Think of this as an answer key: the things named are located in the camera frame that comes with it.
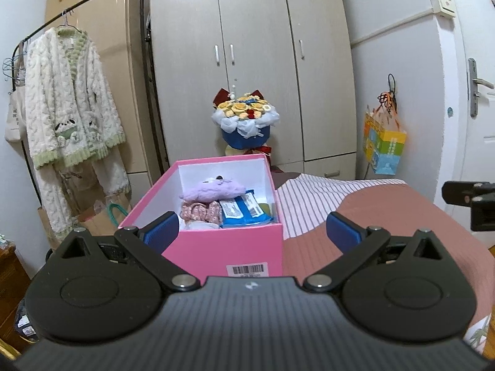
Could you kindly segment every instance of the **clothes rack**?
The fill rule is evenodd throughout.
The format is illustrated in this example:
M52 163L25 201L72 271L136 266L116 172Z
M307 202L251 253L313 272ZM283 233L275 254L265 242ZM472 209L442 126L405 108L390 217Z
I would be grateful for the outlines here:
M24 43L27 42L34 35L36 35L39 31L42 31L44 28L46 28L51 23L55 22L57 19L59 19L62 16L66 15L68 12L71 12L72 10L76 9L80 5L83 5L83 4L87 3L88 1L91 1L91 0L81 0L81 1L77 2L76 4L72 5L71 7L68 7L66 9L64 9L60 14L56 15L55 17L53 17L52 19L50 19L49 21L47 21L46 23L44 23L43 25L41 25L39 28L37 28L34 32L32 32L31 34L29 34L27 37L25 37L24 39L22 39L22 42L24 42ZM149 115L150 115L150 118L153 118L152 95L151 95L151 91L150 91L150 87L149 87L149 83L150 82L153 82L153 78L151 78L149 76L149 74L148 74L147 49L146 49L146 43L147 42L150 42L150 36L147 36L146 27L145 27L144 0L139 0L139 17L140 17L139 18L139 22L140 22L139 25L140 25L140 33L141 33L141 53L142 53L142 56L143 56L144 85L145 85L145 88L146 88L146 97L147 97L147 100L148 100ZM15 58L15 55L16 55L16 52L17 52L18 47L19 47L19 45L16 46L16 48L14 49L14 52L12 53L12 59ZM15 90L15 80L14 79L12 79L12 90ZM159 145L158 145L158 134L157 134L157 128L155 126L154 121L151 121L151 129L152 129L153 141L154 141L154 144L155 144L155 149L156 149L156 152L157 152L157 157L160 158L160 150L159 150ZM38 200L39 200L40 205L41 205L40 193L38 191L38 187L36 185L35 178L33 176L33 171L32 171L32 169L31 169L31 167L29 165L29 161L28 161L26 149L25 149L25 146L24 146L24 142L22 142L22 150L23 150L23 154L24 154L24 159L26 161L26 166L28 168L29 175L30 175L30 178L31 178L31 182L33 183L33 187L34 187L34 189L36 191L36 195L37 195ZM164 173L163 164L162 164L162 162L160 160L158 161L158 163L159 163L160 172L163 174Z

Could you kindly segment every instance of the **white sticker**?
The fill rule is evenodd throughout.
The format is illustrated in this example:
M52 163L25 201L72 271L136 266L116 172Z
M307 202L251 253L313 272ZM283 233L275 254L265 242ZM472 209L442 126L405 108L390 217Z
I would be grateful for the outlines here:
M27 315L24 315L21 319L19 319L19 322L17 323L18 327L24 326L27 323L29 323L29 319Z
M24 332L24 335L26 335L26 336L36 335L36 332L34 332L34 329L32 326L28 326L27 328L24 328L22 331Z
M242 219L243 218L243 213L241 212L241 209L239 208L239 205L237 205L237 202L235 199L222 199L220 201L220 205L223 209L223 215L226 218L231 218L231 219Z
M227 275L230 277L268 277L268 263L227 265Z
M263 209L261 209L256 202L256 199L254 199L254 195L252 192L248 192L247 194L241 195L241 198L243 199L244 203L247 206L247 210L249 211L249 214L253 218L257 218L258 216L263 215Z

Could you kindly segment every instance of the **blue wet wipes package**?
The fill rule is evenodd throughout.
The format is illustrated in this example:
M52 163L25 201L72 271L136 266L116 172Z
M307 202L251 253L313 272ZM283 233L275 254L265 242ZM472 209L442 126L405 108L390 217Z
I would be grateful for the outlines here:
M221 228L238 228L243 226L261 226L270 223L273 218L263 212L254 198L254 191L233 199L222 199L223 224Z

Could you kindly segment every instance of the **wardrobe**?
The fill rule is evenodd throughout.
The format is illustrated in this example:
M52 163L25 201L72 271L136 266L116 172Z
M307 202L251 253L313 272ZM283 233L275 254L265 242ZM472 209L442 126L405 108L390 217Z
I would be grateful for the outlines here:
M46 20L80 0L47 0ZM149 0L145 0L145 14ZM96 43L115 106L127 137L120 146L124 167L131 183L131 203L135 204L161 176L160 163L168 168L163 136L154 142L143 77L139 28L139 0L91 0L67 15L68 23L87 31ZM51 26L64 22L60 18Z
M150 0L170 163L222 156L210 119L224 88L256 89L281 121L268 145L284 171L354 179L355 89L342 0Z

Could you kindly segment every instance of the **open storage box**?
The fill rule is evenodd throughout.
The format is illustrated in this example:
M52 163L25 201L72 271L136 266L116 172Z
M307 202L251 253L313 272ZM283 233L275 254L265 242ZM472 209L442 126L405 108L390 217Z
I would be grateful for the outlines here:
M182 191L217 176L253 189L258 203L270 205L273 221L256 227L184 230L180 219L179 235L162 255L202 284L207 276L282 276L282 213L265 155L175 162L120 227L143 228L167 211L179 214Z

